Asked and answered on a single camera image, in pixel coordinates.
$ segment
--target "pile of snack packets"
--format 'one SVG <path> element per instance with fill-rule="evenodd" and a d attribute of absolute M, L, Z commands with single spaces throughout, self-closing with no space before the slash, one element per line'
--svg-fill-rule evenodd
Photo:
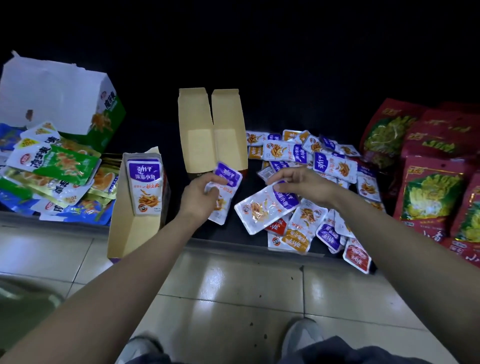
<path fill-rule="evenodd" d="M 284 130 L 282 134 L 247 131 L 246 137 L 249 158 L 263 160 L 257 174 L 265 182 L 282 168 L 307 167 L 344 188 L 356 185 L 367 203 L 385 211 L 375 172 L 359 159 L 360 153 L 354 146 L 317 137 L 307 130 Z M 223 225 L 242 175 L 223 163 L 218 164 L 214 173 L 225 177 L 228 183 L 207 186 L 206 190 L 213 186 L 220 190 L 216 210 L 209 219 Z M 250 235 L 268 232 L 269 249 L 304 254 L 317 237 L 331 253 L 344 251 L 343 258 L 363 273 L 370 270 L 372 259 L 335 210 L 295 194 L 276 192 L 273 185 L 240 201 L 234 209 Z"/>
<path fill-rule="evenodd" d="M 121 156 L 60 136 L 51 122 L 0 123 L 0 202 L 40 220 L 109 225 Z"/>
<path fill-rule="evenodd" d="M 394 218 L 480 267 L 480 105 L 386 99 L 360 143 Z"/>

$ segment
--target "right hand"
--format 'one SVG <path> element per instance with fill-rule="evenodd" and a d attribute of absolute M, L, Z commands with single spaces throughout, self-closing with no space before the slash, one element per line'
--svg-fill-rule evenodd
<path fill-rule="evenodd" d="M 282 168 L 268 179 L 267 184 L 279 180 L 286 183 L 277 183 L 273 186 L 275 191 L 298 194 L 316 205 L 327 208 L 334 208 L 335 196 L 344 190 L 343 187 L 305 167 Z"/>

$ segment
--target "tiled floor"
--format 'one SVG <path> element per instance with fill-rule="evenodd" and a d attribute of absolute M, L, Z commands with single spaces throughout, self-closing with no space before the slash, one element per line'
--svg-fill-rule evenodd
<path fill-rule="evenodd" d="M 107 269 L 105 240 L 0 228 L 0 278 L 69 297 Z M 173 360 L 274 363 L 288 325 L 317 321 L 326 338 L 456 363 L 380 275 L 186 250 L 135 334 L 157 335 Z"/>

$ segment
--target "shoe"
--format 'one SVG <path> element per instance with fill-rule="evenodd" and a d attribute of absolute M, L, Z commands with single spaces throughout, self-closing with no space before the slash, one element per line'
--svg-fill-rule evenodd
<path fill-rule="evenodd" d="M 303 318 L 288 329 L 283 339 L 282 358 L 323 340 L 320 325 L 309 318 Z"/>
<path fill-rule="evenodd" d="M 132 359 L 150 353 L 162 354 L 163 349 L 160 343 L 148 336 L 135 336 L 127 342 L 115 364 L 125 364 Z"/>

